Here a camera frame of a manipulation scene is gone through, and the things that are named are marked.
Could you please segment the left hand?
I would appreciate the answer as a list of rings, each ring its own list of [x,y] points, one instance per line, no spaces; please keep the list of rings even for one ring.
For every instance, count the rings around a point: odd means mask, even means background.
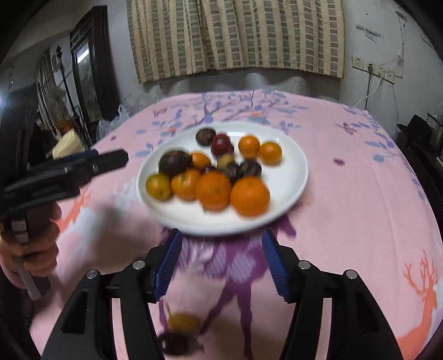
[[[23,266],[34,277],[48,277],[57,266],[59,253],[56,244],[60,229],[57,220],[61,218],[61,209],[54,202],[51,207],[49,226],[39,236],[21,245],[12,233],[1,233],[1,268],[9,281],[19,289],[25,289],[15,258],[23,257]]]

